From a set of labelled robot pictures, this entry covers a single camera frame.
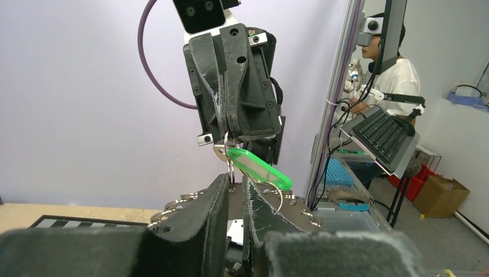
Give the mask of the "metal disc with keyrings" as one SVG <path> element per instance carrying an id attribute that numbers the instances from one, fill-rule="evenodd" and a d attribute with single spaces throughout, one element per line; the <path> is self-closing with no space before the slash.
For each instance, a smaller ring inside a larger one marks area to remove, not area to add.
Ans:
<path id="1" fill-rule="evenodd" d="M 221 249 L 225 243 L 229 199 L 227 175 L 218 176 L 189 206 L 155 227 L 144 228 L 142 236 L 155 248 L 177 251 L 184 248 Z M 243 209 L 244 238 L 256 248 L 300 245 L 312 248 L 328 233 L 306 232 L 287 219 L 263 198 L 247 178 L 238 196 Z"/>

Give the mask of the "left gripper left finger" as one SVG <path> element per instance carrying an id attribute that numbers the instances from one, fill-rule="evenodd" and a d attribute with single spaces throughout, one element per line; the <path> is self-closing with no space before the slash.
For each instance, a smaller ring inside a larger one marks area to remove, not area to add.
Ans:
<path id="1" fill-rule="evenodd" d="M 25 229 L 1 235 L 2 276 L 222 276 L 228 184 L 153 228 Z"/>

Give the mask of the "green key tag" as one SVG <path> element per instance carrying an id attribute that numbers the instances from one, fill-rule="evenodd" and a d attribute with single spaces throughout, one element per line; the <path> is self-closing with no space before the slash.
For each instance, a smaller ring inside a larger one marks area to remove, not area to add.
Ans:
<path id="1" fill-rule="evenodd" d="M 270 182 L 282 190 L 289 190 L 293 186 L 289 177 L 246 149 L 229 148 L 227 155 L 234 166 L 258 182 Z"/>

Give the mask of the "silver key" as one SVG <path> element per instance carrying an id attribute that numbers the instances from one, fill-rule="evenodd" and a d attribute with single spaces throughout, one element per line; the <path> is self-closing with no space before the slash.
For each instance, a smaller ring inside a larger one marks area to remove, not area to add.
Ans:
<path id="1" fill-rule="evenodd" d="M 225 151 L 226 150 L 229 150 L 231 148 L 240 148 L 240 145 L 223 145 L 223 144 L 215 144 L 213 146 L 213 151 L 214 153 L 216 154 L 216 156 L 223 162 L 227 162 L 227 156 L 226 156 L 226 153 Z"/>

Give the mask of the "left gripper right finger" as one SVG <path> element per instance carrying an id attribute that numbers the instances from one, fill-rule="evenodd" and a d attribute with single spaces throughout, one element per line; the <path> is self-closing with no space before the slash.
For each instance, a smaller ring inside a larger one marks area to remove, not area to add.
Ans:
<path id="1" fill-rule="evenodd" d="M 422 257 L 396 231 L 338 231 L 312 248 L 280 245 L 256 248 L 243 235 L 246 276 L 425 276 Z"/>

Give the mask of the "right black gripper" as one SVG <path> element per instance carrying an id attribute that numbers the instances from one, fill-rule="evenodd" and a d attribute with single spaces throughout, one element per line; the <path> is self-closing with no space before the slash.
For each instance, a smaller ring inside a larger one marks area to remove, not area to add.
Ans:
<path id="1" fill-rule="evenodd" d="M 275 36 L 238 23 L 217 35 L 193 37 L 183 47 L 202 133 L 198 145 L 243 147 L 277 164 L 285 128 L 283 90 L 271 75 Z"/>

